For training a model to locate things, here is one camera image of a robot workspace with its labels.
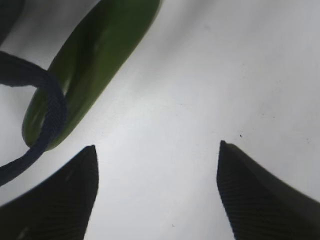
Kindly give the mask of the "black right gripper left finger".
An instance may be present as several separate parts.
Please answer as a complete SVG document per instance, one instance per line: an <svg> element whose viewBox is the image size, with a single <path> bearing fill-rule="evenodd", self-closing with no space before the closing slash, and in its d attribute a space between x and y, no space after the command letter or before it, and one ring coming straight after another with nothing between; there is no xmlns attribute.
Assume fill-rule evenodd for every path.
<svg viewBox="0 0 320 240"><path fill-rule="evenodd" d="M90 145L39 185L1 206L0 238L84 239L98 186L98 157Z"/></svg>

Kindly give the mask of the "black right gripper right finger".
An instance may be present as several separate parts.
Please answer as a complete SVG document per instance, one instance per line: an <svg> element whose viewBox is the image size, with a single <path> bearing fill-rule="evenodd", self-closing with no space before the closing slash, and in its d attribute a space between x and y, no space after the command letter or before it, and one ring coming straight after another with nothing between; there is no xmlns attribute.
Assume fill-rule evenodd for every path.
<svg viewBox="0 0 320 240"><path fill-rule="evenodd" d="M236 240L318 240L320 204L234 144L219 145L216 184Z"/></svg>

